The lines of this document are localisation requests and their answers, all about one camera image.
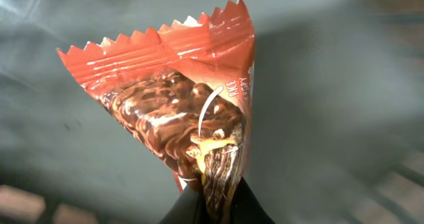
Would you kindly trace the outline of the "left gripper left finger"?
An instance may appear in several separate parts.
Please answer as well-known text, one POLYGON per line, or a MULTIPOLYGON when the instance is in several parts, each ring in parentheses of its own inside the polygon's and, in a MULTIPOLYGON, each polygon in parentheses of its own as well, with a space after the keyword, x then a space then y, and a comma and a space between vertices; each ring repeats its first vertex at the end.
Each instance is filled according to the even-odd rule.
POLYGON ((205 224, 207 211, 203 195, 186 186, 159 224, 205 224))

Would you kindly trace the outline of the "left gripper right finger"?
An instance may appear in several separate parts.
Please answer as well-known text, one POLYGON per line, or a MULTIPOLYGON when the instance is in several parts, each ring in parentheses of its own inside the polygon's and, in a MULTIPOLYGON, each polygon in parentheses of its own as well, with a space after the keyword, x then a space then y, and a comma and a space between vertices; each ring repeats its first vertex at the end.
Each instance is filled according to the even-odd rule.
POLYGON ((231 224, 275 224, 244 178, 240 179, 231 203, 231 224))

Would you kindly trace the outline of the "red Top chocolate bar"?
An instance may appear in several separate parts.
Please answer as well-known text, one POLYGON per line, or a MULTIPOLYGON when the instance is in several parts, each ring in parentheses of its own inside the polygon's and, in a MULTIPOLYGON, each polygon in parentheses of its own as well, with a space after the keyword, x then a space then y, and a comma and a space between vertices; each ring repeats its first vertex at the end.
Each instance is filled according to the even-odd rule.
POLYGON ((251 132, 254 25, 243 0, 59 57, 96 102, 228 223, 251 132))

